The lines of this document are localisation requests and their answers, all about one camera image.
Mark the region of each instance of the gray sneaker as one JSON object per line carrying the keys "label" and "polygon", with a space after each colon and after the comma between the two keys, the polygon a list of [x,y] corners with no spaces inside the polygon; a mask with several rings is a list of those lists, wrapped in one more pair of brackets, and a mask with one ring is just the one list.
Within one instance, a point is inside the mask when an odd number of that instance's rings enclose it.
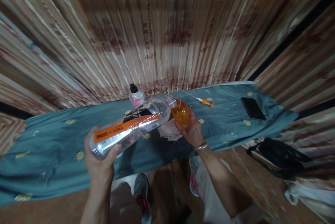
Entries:
{"label": "gray sneaker", "polygon": [[195,196],[195,197],[199,197],[199,193],[197,191],[197,189],[192,185],[192,178],[194,178],[198,167],[199,167],[199,161],[198,161],[198,156],[194,156],[189,158],[188,160],[189,162],[189,167],[191,168],[191,178],[189,180],[189,189],[191,190],[191,193]]}
{"label": "gray sneaker", "polygon": [[148,203],[149,181],[144,173],[137,175],[134,184],[134,198],[141,197],[143,199],[144,211],[142,213],[142,224],[150,224],[152,215],[150,205]]}

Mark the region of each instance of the wooden floor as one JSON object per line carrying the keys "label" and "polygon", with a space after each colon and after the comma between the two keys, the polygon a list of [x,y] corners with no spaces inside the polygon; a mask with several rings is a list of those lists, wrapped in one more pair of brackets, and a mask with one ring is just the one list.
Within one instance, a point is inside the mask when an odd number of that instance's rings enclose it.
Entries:
{"label": "wooden floor", "polygon": [[[225,160],[249,194],[282,223],[322,223],[301,202],[291,205],[284,197],[285,183],[267,172],[246,154],[242,146],[216,155]],[[204,205],[189,190],[188,160],[180,160],[148,171],[149,203],[152,223],[179,223],[183,213],[192,212],[192,221],[202,223]],[[79,223],[88,190],[43,201],[23,202],[0,208],[2,224],[12,223]]]}

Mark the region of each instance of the orange bottle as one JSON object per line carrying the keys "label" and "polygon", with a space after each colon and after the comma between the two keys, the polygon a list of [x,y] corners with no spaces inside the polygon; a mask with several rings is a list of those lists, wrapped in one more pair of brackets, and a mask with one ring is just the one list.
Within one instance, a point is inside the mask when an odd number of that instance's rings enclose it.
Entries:
{"label": "orange bottle", "polygon": [[183,100],[174,99],[173,105],[174,108],[171,109],[173,118],[185,128],[189,122],[189,110],[187,104]]}

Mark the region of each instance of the smartphone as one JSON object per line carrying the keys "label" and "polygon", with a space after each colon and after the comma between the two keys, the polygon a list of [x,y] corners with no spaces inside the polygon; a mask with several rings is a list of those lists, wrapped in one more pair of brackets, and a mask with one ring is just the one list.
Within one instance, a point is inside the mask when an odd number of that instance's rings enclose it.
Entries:
{"label": "smartphone", "polygon": [[266,121],[266,118],[255,99],[249,97],[241,97],[241,100],[250,118]]}

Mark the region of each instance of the bottle cap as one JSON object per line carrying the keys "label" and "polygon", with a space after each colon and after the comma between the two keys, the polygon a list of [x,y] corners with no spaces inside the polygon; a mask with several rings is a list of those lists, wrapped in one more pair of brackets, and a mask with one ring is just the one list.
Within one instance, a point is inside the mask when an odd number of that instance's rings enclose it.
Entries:
{"label": "bottle cap", "polygon": [[138,91],[137,87],[135,84],[130,84],[130,92],[131,93],[136,93]]}

